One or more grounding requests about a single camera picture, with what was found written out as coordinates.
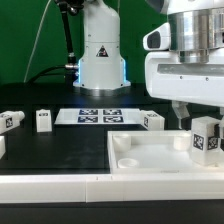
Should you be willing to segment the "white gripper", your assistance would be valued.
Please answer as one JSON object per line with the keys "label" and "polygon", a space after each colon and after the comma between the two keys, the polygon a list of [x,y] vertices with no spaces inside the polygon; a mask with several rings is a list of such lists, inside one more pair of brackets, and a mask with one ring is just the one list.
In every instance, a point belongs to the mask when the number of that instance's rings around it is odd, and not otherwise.
{"label": "white gripper", "polygon": [[169,51],[148,53],[145,81],[151,97],[176,100],[172,108],[180,129],[188,128],[186,102],[220,107],[219,136],[224,140],[224,49],[212,51],[206,64],[180,63]]}

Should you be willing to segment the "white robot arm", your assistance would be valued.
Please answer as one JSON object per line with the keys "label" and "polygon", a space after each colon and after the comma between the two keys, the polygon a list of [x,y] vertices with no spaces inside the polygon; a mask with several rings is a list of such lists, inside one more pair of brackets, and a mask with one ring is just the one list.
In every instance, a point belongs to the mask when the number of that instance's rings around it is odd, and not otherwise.
{"label": "white robot arm", "polygon": [[[224,140],[224,0],[145,0],[167,22],[143,38],[149,94],[167,99],[179,120],[186,105],[216,106]],[[128,85],[119,52],[119,16],[103,0],[84,3],[84,55],[75,85],[99,95]]]}

